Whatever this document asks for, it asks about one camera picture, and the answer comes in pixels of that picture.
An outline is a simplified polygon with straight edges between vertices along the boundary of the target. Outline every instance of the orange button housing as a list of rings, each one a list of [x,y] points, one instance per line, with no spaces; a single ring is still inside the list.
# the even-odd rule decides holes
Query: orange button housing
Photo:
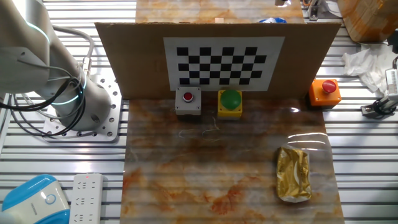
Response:
[[[336,90],[332,93],[327,93],[322,88],[325,81],[332,81],[336,83]],[[308,94],[310,95],[312,106],[335,106],[341,101],[337,80],[314,80]]]

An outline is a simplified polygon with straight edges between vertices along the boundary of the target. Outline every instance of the table surface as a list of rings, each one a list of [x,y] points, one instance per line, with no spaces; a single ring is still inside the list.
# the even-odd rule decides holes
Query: table surface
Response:
[[[92,78],[98,75],[113,78],[93,23],[134,22],[135,1],[51,0],[44,1],[44,4],[53,24],[81,30],[94,38],[96,50]],[[303,11],[303,14],[308,22],[307,13]],[[343,75],[344,62],[341,60],[344,53],[354,54],[360,46],[351,41],[342,19],[318,21],[342,23],[317,78],[337,79],[343,99],[332,110],[323,112],[323,116],[346,223],[397,223],[398,116],[384,120],[369,120],[361,116],[359,107],[371,104],[376,96],[361,84],[358,77]],[[58,35],[71,54],[81,61],[88,43],[73,35]],[[99,172],[106,179],[101,223],[119,223],[128,108],[128,101],[123,101],[119,140],[112,144],[50,144],[42,138],[29,136],[13,120],[6,121],[7,128],[0,133],[0,207],[13,188],[39,174],[54,175],[70,200],[75,174]],[[38,113],[26,116],[36,126],[43,126],[44,118]]]

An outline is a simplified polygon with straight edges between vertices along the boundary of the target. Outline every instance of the metal mounting plate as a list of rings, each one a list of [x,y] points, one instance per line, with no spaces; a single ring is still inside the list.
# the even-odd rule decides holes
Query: metal mounting plate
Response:
[[[122,96],[120,93],[119,85],[116,83],[114,77],[110,78],[109,75],[92,75],[90,77],[93,82],[101,85],[108,92],[111,98],[112,108],[108,117],[103,124],[92,131],[69,131],[66,136],[44,137],[48,142],[113,142],[118,137],[119,119],[121,115],[121,102]],[[49,106],[48,114],[56,116],[55,109]],[[59,120],[46,118],[44,121],[44,131],[52,133],[62,130],[64,125]]]

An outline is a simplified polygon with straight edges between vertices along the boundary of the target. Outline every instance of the marble-patterned surface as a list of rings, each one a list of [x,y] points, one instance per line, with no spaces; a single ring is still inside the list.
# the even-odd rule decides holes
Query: marble-patterned surface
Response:
[[[137,0],[136,22],[259,22],[282,17],[304,23],[300,0]]]
[[[121,223],[344,223],[320,111],[297,100],[243,101],[240,121],[202,102],[198,123],[179,121],[174,100],[131,100]],[[276,196],[282,144],[310,156],[313,196]]]

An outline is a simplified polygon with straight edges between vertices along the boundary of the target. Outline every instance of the checkerboard pattern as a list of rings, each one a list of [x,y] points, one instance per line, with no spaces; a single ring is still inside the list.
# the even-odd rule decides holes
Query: checkerboard pattern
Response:
[[[267,59],[266,55],[257,55],[257,47],[246,47],[243,54],[236,54],[234,47],[223,47],[221,53],[212,53],[211,47],[200,47],[199,55],[190,54],[188,47],[177,47],[177,56],[188,58],[183,60],[188,63],[178,64],[178,70],[183,72],[180,85],[197,80],[201,85],[209,85],[211,79],[218,79],[219,85],[249,85],[261,78],[262,70],[257,67],[263,67]]]

